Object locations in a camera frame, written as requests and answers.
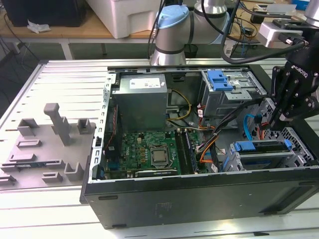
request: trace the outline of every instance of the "electronic equipment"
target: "electronic equipment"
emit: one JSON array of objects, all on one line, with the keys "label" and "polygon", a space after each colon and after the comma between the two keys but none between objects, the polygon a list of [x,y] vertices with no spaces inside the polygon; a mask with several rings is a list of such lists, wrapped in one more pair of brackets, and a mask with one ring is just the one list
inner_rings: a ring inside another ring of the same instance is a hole
[{"label": "electronic equipment", "polygon": [[318,191],[319,138],[268,127],[260,66],[108,71],[82,190],[105,229],[285,214]]},{"label": "electronic equipment", "polygon": [[14,26],[27,26],[28,20],[49,26],[80,26],[85,19],[85,0],[2,0]]}]

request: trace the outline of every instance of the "blue plastic latch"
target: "blue plastic latch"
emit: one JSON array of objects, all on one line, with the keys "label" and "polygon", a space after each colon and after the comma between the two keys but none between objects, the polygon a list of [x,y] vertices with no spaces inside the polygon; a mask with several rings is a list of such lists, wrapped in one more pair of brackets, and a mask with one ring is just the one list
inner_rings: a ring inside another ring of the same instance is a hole
[{"label": "blue plastic latch", "polygon": [[234,144],[236,151],[251,151],[251,150],[256,150],[253,142],[250,141],[242,141],[242,142],[236,142]]},{"label": "blue plastic latch", "polygon": [[222,168],[221,171],[224,171],[224,170],[225,170],[225,167],[227,166],[228,161],[229,161],[229,156],[227,156],[227,158],[226,158],[226,160],[225,160],[225,162],[224,162],[224,164],[223,164],[223,168]]},{"label": "blue plastic latch", "polygon": [[227,76],[222,71],[207,71],[208,79],[214,91],[232,91],[234,88],[228,83]]},{"label": "blue plastic latch", "polygon": [[241,151],[241,147],[240,147],[239,143],[235,143],[234,147],[235,147],[236,152]]},{"label": "blue plastic latch", "polygon": [[288,148],[289,150],[292,150],[292,149],[293,149],[293,145],[291,144],[291,142],[289,141],[289,139],[285,139],[285,140],[284,140],[284,143],[285,143],[285,145],[287,146],[287,148]]}]

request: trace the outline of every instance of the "yellow wire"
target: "yellow wire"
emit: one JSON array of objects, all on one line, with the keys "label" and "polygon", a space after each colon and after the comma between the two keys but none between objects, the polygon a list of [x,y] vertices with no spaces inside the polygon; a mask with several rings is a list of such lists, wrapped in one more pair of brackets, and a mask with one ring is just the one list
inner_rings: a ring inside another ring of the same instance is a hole
[{"label": "yellow wire", "polygon": [[179,91],[177,91],[177,90],[172,90],[172,92],[178,93],[180,96],[182,96],[182,97],[184,98],[184,100],[186,100],[186,102],[187,102],[187,104],[188,104],[188,111],[187,111],[187,113],[186,113],[184,116],[177,117],[177,118],[168,118],[168,119],[166,119],[166,120],[180,120],[180,119],[182,120],[182,119],[186,118],[187,116],[189,116],[189,114],[190,114],[190,112],[191,112],[191,104],[190,104],[190,102],[188,101],[188,99],[187,99],[181,92],[179,92]]}]

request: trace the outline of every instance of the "label sticker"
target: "label sticker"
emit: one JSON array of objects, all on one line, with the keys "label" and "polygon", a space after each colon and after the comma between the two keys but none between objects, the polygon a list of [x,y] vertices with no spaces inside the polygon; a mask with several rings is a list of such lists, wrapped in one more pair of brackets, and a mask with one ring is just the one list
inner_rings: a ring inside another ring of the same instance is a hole
[{"label": "label sticker", "polygon": [[136,78],[130,80],[130,89],[160,88],[159,78]]},{"label": "label sticker", "polygon": [[217,155],[225,155],[225,154],[226,154],[226,150],[224,148],[222,148],[220,152],[217,153]]},{"label": "label sticker", "polygon": [[218,168],[213,163],[211,164],[211,170],[213,170],[214,173],[218,173]]},{"label": "label sticker", "polygon": [[198,116],[203,118],[203,110],[198,110]]}]

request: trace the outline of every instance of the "cpu socket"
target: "cpu socket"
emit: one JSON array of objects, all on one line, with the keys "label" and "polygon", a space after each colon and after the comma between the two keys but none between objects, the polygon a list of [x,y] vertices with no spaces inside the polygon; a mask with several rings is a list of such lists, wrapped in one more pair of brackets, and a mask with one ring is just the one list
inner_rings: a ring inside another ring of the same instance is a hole
[{"label": "cpu socket", "polygon": [[167,146],[151,148],[151,165],[155,168],[163,168],[169,164]]}]

